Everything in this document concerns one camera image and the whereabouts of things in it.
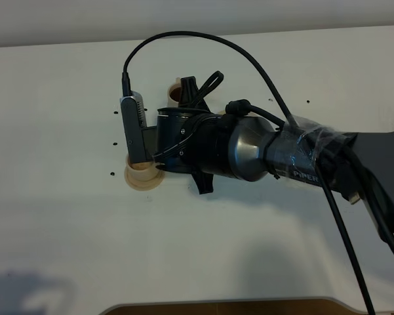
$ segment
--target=robotic arm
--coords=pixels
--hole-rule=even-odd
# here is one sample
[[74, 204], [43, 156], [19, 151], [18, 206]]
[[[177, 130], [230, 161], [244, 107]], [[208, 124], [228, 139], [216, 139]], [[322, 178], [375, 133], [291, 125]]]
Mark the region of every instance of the robotic arm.
[[[178, 107], [159, 109], [157, 125], [147, 127], [142, 97], [130, 89], [127, 66], [144, 45], [172, 35], [218, 41], [245, 56], [266, 81], [286, 121], [247, 100], [230, 102], [224, 115], [212, 113], [204, 97], [223, 80], [223, 75], [215, 72], [200, 89], [194, 77], [182, 78]], [[270, 78], [251, 55], [225, 39], [202, 33], [162, 33], [144, 41], [127, 59], [122, 83], [121, 111], [132, 163], [156, 161], [164, 171], [190, 174], [200, 194], [213, 192], [214, 175], [255, 181], [270, 174], [276, 179], [288, 177], [323, 187], [368, 312], [374, 313], [331, 190], [350, 203], [362, 199], [380, 238], [394, 253], [394, 132], [338, 133], [292, 116]], [[258, 116], [248, 116], [250, 112]]]

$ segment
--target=white wall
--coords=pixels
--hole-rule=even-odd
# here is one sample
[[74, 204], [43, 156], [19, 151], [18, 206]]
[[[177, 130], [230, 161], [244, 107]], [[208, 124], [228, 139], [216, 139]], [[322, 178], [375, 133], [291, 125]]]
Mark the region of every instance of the white wall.
[[394, 24], [394, 0], [0, 0], [0, 46]]

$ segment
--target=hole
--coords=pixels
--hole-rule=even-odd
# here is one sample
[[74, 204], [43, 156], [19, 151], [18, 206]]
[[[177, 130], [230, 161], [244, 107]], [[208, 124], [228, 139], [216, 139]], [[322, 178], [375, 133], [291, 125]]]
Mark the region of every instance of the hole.
[[177, 87], [176, 89], [171, 90], [171, 92], [169, 93], [169, 96], [175, 102], [179, 102], [179, 99], [181, 97], [181, 88]]

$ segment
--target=white table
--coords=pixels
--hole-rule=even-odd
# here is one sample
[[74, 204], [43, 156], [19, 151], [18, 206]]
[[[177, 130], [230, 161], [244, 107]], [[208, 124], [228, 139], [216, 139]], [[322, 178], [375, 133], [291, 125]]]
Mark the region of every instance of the white table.
[[[294, 114], [342, 131], [394, 130], [394, 26], [227, 38], [258, 59]], [[204, 196], [186, 175], [149, 192], [127, 186], [113, 111], [138, 43], [0, 49], [0, 314], [312, 297], [365, 311], [321, 190], [271, 176], [215, 177]], [[213, 112], [247, 98], [280, 114], [241, 55], [163, 39], [130, 65], [149, 125], [176, 77], [202, 84], [215, 70], [225, 80], [207, 98]], [[363, 204], [337, 201], [376, 310], [394, 311], [394, 256]]]

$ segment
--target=table surface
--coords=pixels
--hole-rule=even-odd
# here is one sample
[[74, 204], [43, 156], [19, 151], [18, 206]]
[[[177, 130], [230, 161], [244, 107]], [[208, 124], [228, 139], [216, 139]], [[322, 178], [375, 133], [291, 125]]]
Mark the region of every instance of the table surface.
[[[253, 54], [293, 114], [341, 131], [394, 131], [394, 26], [226, 38]], [[148, 192], [129, 188], [113, 112], [137, 44], [0, 49], [0, 312], [310, 297], [365, 311], [320, 189], [215, 177], [214, 193], [199, 196], [190, 176], [175, 174]], [[130, 65], [148, 124], [176, 77], [202, 84], [216, 70], [225, 79], [207, 98], [213, 112], [247, 98], [280, 115], [241, 55], [176, 38]], [[336, 198], [375, 309], [394, 310], [394, 256], [364, 205]]]

